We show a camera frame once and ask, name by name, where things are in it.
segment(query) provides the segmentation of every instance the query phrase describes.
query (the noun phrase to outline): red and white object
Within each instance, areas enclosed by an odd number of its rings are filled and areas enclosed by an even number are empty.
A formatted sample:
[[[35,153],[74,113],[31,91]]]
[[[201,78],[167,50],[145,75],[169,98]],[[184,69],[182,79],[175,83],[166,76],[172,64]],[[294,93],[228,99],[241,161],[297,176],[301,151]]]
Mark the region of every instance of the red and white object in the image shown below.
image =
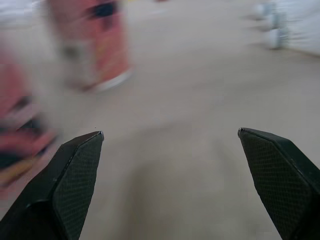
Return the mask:
[[[61,37],[68,79],[106,90],[131,75],[120,0],[48,0]]]

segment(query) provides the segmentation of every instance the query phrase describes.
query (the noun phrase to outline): white bag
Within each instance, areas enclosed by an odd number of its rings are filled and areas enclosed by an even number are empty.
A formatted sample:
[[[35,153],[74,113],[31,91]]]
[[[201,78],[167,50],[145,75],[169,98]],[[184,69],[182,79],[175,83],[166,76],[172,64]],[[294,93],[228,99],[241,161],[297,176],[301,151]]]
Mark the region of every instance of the white bag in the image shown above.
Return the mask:
[[[320,55],[320,0],[274,0],[268,4],[262,26],[271,30],[265,37],[269,48]]]

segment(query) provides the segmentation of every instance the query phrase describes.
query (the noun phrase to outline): gray floor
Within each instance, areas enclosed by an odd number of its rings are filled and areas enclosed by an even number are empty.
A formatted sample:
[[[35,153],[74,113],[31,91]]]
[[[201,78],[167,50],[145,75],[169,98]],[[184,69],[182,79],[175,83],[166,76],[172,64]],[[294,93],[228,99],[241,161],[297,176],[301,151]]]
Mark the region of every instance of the gray floor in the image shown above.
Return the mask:
[[[63,139],[105,135],[81,240],[280,239],[237,131],[289,138],[320,167],[320,68],[264,49],[254,2],[131,1],[134,76],[108,92],[64,88],[39,51],[31,79]]]

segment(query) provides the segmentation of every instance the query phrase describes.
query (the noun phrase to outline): orange object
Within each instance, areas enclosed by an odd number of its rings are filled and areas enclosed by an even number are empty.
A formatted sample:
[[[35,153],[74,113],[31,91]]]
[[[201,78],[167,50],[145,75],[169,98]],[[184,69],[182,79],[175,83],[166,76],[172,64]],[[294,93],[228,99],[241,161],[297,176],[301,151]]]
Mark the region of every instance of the orange object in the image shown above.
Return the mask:
[[[131,72],[119,0],[48,0],[68,59],[69,78],[85,89],[104,90]]]

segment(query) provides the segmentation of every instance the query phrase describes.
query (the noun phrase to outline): concrete floor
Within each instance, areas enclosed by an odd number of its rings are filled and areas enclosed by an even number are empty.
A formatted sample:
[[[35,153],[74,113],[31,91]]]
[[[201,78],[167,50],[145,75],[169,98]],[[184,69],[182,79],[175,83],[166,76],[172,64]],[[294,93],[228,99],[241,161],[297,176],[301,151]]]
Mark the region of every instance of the concrete floor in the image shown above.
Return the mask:
[[[99,94],[64,88],[55,57],[34,54],[31,80],[63,139],[104,131],[81,240],[280,239],[237,131],[289,138],[320,167],[320,68],[264,49],[254,3],[131,1],[134,76]]]

